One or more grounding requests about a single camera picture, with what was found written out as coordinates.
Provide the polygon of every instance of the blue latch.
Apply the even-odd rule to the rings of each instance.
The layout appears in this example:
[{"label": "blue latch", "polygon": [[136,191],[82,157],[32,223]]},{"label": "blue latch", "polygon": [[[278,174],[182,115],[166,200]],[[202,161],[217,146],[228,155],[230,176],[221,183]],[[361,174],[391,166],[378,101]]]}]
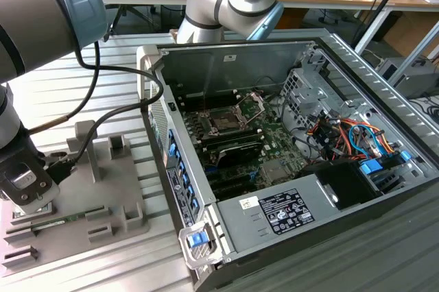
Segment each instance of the blue latch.
[{"label": "blue latch", "polygon": [[189,176],[187,175],[187,173],[184,173],[184,174],[183,174],[183,186],[184,186],[185,188],[187,188],[188,185],[189,185],[189,183],[190,183],[190,181],[189,181]]},{"label": "blue latch", "polygon": [[382,169],[383,167],[378,163],[377,160],[367,160],[361,165],[361,170],[363,170],[365,174],[371,174]]},{"label": "blue latch", "polygon": [[206,232],[196,232],[187,237],[187,241],[189,242],[189,247],[197,247],[209,242],[209,236]]},{"label": "blue latch", "polygon": [[401,157],[403,158],[404,161],[409,161],[412,158],[412,155],[409,154],[409,152],[407,150],[403,150],[401,152]]},{"label": "blue latch", "polygon": [[187,191],[189,191],[189,197],[191,197],[193,195],[193,188],[192,188],[192,186],[189,186]]},{"label": "blue latch", "polygon": [[194,210],[198,209],[198,201],[195,198],[192,199],[192,207]]},{"label": "blue latch", "polygon": [[178,167],[180,168],[181,173],[184,173],[186,171],[185,164],[183,162],[180,162]]},{"label": "blue latch", "polygon": [[175,143],[171,144],[171,147],[169,147],[169,156],[174,156],[176,154],[177,145]]}]

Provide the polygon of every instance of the green circuit board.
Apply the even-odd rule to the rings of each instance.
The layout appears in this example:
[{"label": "green circuit board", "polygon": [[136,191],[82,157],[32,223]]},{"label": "green circuit board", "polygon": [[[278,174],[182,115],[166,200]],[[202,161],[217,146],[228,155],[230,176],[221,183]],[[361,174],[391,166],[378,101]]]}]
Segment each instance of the green circuit board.
[{"label": "green circuit board", "polygon": [[[261,111],[258,105],[251,97],[246,98],[239,105],[241,117],[245,117],[247,121],[253,118]],[[263,102],[262,105],[264,111],[244,126],[241,122],[240,127],[237,125],[239,117],[234,120],[235,116],[239,116],[234,106],[213,108],[202,112],[201,115],[200,112],[183,113],[195,146],[200,143],[199,140],[203,139],[202,135],[206,138],[208,135],[206,132],[213,126],[216,129],[213,129],[214,133],[209,130],[211,132],[207,136],[209,140],[220,136],[224,139],[227,133],[236,132],[236,130],[260,129],[257,140],[253,141],[253,143],[258,143],[259,153],[238,165],[218,167],[218,150],[206,151],[206,149],[198,148],[199,159],[206,177],[220,200],[289,181],[307,165],[307,161],[292,142],[290,133],[280,122],[276,112],[269,104]],[[234,147],[238,143],[231,138],[229,147]]]}]

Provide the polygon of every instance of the power supply label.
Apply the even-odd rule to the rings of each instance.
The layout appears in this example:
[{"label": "power supply label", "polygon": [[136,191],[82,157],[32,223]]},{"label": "power supply label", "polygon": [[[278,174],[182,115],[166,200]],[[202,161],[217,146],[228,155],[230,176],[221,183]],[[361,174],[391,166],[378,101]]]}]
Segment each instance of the power supply label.
[{"label": "power supply label", "polygon": [[314,221],[313,215],[297,189],[260,199],[259,205],[270,222],[273,232],[278,235]]},{"label": "power supply label", "polygon": [[183,189],[180,179],[178,177],[177,171],[175,169],[166,170],[169,182],[171,182],[172,192],[174,193],[174,198],[177,202],[178,209],[180,211],[180,216],[183,219],[185,227],[190,227],[193,225],[193,219],[189,207],[186,202],[185,190]]}]

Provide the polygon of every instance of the motherboard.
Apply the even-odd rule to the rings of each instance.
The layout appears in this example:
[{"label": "motherboard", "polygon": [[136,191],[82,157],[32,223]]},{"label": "motherboard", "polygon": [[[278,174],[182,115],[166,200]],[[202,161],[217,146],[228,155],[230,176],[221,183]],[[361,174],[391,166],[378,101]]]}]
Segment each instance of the motherboard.
[{"label": "motherboard", "polygon": [[294,179],[307,164],[280,113],[256,92],[234,96],[232,106],[182,113],[219,200]]}]

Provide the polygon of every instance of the white tag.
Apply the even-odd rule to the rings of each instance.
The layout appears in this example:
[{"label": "white tag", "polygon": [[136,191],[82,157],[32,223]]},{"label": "white tag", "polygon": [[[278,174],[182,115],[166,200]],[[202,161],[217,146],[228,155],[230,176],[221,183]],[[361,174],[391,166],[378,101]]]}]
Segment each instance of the white tag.
[{"label": "white tag", "polygon": [[247,209],[247,208],[252,208],[253,206],[258,206],[259,202],[258,202],[258,197],[257,196],[252,196],[249,198],[244,198],[244,199],[240,199],[239,203],[241,204],[241,207],[243,210]]},{"label": "white tag", "polygon": [[236,60],[236,54],[232,54],[230,56],[224,56],[224,62],[235,61],[235,60]]}]

